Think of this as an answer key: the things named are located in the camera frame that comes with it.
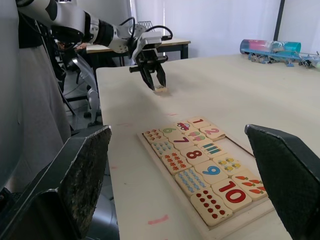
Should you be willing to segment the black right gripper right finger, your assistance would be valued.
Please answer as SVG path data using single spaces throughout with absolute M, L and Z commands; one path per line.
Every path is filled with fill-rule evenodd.
M 294 240 L 320 238 L 320 159 L 297 136 L 247 124 L 244 129 L 259 174 Z

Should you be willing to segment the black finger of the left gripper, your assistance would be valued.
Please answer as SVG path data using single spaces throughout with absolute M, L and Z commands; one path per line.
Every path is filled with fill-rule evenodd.
M 142 76 L 143 81 L 148 86 L 148 88 L 151 89 L 151 90 L 154 90 L 155 86 L 154 86 L 153 79 L 152 79 L 150 71 L 148 69 L 141 68 L 140 69 L 140 74 Z
M 153 71 L 156 73 L 156 77 L 161 86 L 166 87 L 166 74 L 160 63 L 153 65 Z

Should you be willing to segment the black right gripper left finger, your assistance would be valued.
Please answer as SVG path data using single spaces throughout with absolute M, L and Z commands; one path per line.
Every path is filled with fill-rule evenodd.
M 2 240 L 83 240 L 106 168 L 111 127 L 70 137 L 0 218 Z

